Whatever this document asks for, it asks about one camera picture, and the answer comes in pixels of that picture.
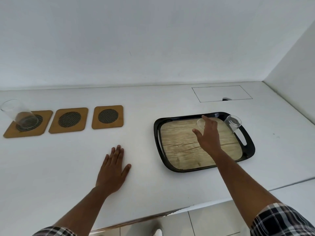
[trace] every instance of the person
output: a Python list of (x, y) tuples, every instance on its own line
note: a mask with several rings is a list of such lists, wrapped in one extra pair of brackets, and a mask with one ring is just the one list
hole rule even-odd
[[(315, 228), (310, 222), (281, 203), (221, 149), (217, 122), (206, 116), (202, 118), (205, 120), (203, 135), (197, 129), (192, 131), (202, 149), (215, 161), (251, 235), (315, 236)], [(124, 149), (120, 145), (116, 149), (113, 147), (104, 159), (91, 192), (53, 226), (38, 231), (34, 236), (88, 236), (104, 201), (120, 189), (131, 169), (128, 164), (122, 171), (123, 157)], [(155, 232), (155, 235), (162, 234), (161, 229)]]

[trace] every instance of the person's left arm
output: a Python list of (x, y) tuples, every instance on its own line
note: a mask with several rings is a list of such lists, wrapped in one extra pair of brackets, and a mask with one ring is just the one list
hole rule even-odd
[(112, 148), (110, 155), (106, 155), (96, 186), (76, 206), (66, 213), (53, 226), (42, 229), (34, 236), (88, 236), (105, 199), (120, 189), (125, 182), (131, 165), (122, 171), (124, 149), (120, 145)]

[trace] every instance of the floor tile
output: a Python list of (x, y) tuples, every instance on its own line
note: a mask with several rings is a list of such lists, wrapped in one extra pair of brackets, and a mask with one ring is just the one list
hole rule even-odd
[(103, 231), (96, 234), (90, 234), (90, 236), (120, 236), (119, 228)]
[(189, 211), (195, 236), (227, 236), (245, 224), (233, 201)]
[(157, 224), (162, 226), (165, 236), (194, 236), (187, 212), (121, 227), (120, 236), (152, 236)]

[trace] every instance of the tray rim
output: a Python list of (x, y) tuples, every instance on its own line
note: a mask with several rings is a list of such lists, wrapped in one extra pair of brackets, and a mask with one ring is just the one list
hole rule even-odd
[[(186, 170), (177, 169), (176, 167), (174, 167), (169, 162), (169, 160), (167, 159), (166, 154), (164, 152), (164, 149), (163, 149), (160, 130), (161, 130), (161, 126), (164, 123), (172, 122), (172, 121), (188, 120), (188, 119), (199, 119), (199, 118), (201, 118), (202, 115), (205, 115), (208, 118), (218, 118), (218, 119), (221, 119), (222, 121), (224, 121), (228, 116), (230, 116), (230, 114), (225, 113), (225, 112), (214, 112), (214, 113), (187, 115), (187, 116), (180, 116), (180, 117), (159, 118), (154, 122), (153, 131), (154, 131), (155, 144), (157, 146), (157, 149), (158, 149), (158, 152), (159, 152), (159, 155), (161, 157), (163, 164), (168, 169), (170, 169), (171, 171), (183, 173), (183, 172), (192, 172), (192, 171), (205, 170), (205, 169), (217, 167), (217, 165), (212, 165), (212, 166), (207, 166), (207, 167), (198, 167), (198, 168), (186, 169)], [(246, 160), (248, 158), (251, 158), (255, 154), (255, 145), (254, 145), (252, 139), (250, 138), (249, 134), (247, 133), (247, 131), (245, 130), (245, 128), (243, 126), (240, 126), (239, 130), (244, 135), (247, 144), (243, 145), (241, 140), (234, 133), (236, 139), (238, 140), (238, 142), (241, 146), (242, 152), (243, 152), (241, 158), (236, 160), (235, 162), (240, 162), (240, 161)]]

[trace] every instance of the plaid shirt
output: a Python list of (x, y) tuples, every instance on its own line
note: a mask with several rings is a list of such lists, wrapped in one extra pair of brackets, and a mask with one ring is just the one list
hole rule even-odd
[[(264, 208), (254, 219), (251, 236), (315, 236), (314, 226), (291, 207), (275, 203)], [(76, 236), (71, 230), (47, 227), (33, 236)]]

